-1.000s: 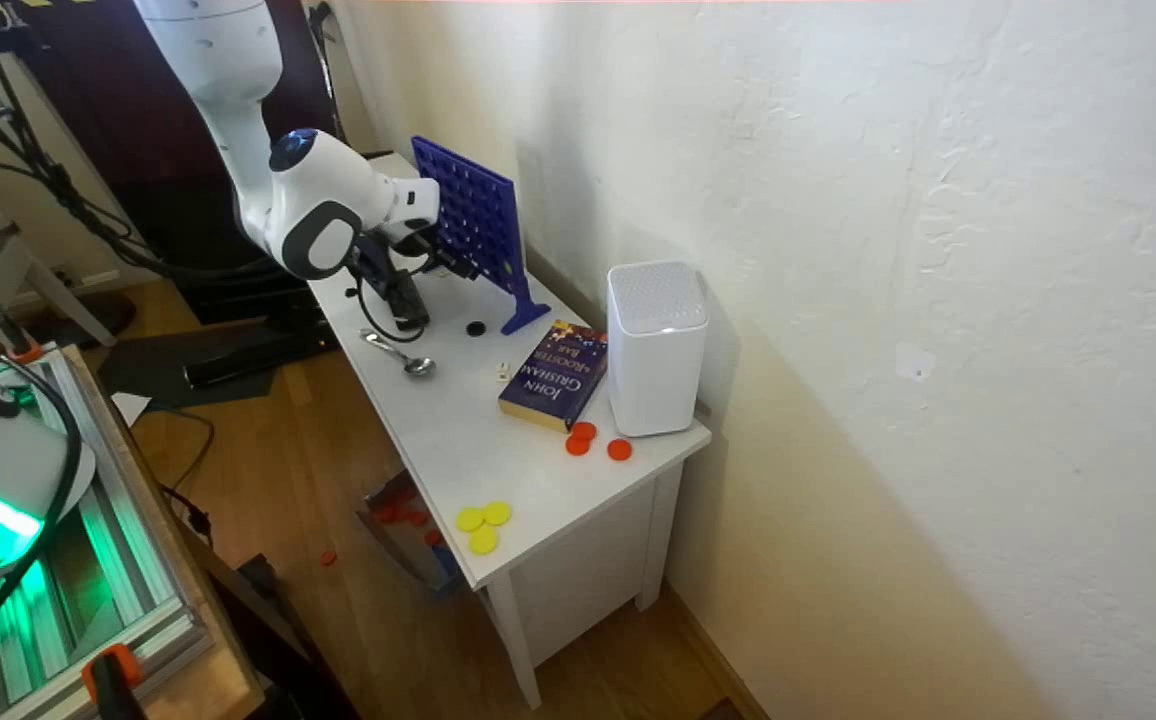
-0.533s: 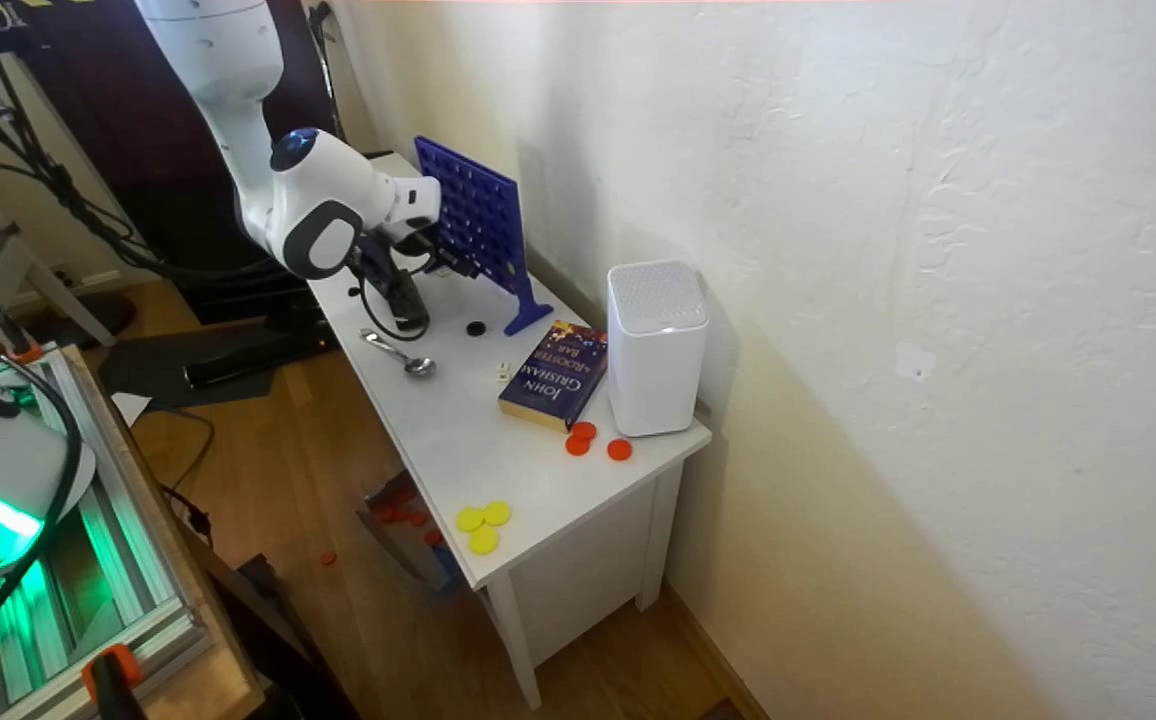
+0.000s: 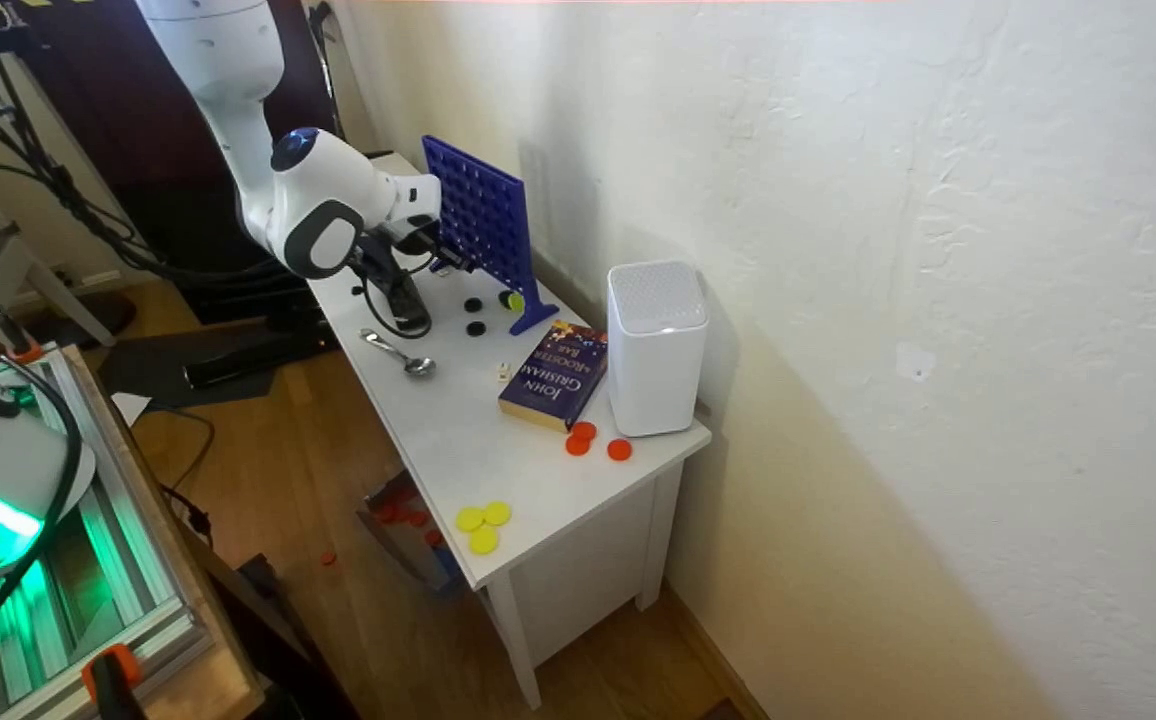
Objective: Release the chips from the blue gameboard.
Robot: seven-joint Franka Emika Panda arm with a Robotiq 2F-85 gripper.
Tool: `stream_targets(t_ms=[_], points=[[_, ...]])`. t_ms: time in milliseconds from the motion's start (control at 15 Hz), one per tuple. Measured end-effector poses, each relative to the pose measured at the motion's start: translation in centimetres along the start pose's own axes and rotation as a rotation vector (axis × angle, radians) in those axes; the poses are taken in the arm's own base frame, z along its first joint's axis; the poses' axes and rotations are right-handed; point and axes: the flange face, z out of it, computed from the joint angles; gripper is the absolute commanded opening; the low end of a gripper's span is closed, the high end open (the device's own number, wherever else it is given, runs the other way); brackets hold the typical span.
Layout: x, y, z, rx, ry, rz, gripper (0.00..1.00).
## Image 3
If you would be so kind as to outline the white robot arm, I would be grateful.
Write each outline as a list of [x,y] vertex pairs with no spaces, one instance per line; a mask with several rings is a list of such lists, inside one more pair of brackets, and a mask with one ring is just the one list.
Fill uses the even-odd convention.
[[326,130],[273,131],[263,99],[284,82],[268,0],[134,0],[151,42],[201,110],[239,198],[243,232],[289,271],[342,269],[404,288],[392,247],[441,226],[441,179],[386,172]]

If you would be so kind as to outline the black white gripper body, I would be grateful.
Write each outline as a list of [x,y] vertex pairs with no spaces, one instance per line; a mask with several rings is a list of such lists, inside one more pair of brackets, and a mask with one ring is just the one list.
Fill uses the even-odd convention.
[[441,239],[441,226],[431,218],[417,218],[399,227],[367,227],[346,269],[375,285],[385,296],[409,296],[417,292],[417,275],[409,269],[409,258],[417,258],[428,269],[460,269],[465,253]]

